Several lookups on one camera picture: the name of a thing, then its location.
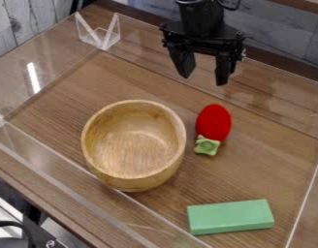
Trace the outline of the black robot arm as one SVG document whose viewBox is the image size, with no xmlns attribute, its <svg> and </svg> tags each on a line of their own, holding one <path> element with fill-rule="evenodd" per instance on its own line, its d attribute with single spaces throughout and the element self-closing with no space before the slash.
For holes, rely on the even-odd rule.
<svg viewBox="0 0 318 248">
<path fill-rule="evenodd" d="M 196 53 L 212 55 L 217 60 L 217 86 L 228 84 L 237 62 L 246 56 L 246 35 L 229 26 L 224 11 L 236 11 L 221 0 L 175 0 L 179 6 L 179 21 L 163 22 L 163 47 L 169 50 L 179 75 L 189 78 L 197 67 Z"/>
</svg>

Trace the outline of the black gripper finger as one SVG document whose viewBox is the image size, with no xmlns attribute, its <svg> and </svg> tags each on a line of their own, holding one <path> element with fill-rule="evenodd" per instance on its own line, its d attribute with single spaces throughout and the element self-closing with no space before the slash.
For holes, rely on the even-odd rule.
<svg viewBox="0 0 318 248">
<path fill-rule="evenodd" d="M 228 79 L 230 76 L 230 56 L 228 53 L 221 53 L 217 56 L 217 85 L 224 86 L 228 84 Z"/>
<path fill-rule="evenodd" d="M 169 52 L 179 75 L 189 78 L 197 66 L 194 53 L 185 46 L 169 46 Z"/>
</svg>

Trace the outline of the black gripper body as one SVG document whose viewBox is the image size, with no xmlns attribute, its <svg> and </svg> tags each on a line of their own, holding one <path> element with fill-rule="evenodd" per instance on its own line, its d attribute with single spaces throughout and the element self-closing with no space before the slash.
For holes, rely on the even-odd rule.
<svg viewBox="0 0 318 248">
<path fill-rule="evenodd" d="M 246 56 L 246 35 L 225 22 L 210 33 L 201 35 L 189 34 L 181 21 L 162 23 L 159 30 L 163 32 L 163 47 L 174 61 L 182 60 L 193 53 L 213 56 L 226 53 L 236 61 L 242 61 Z"/>
</svg>

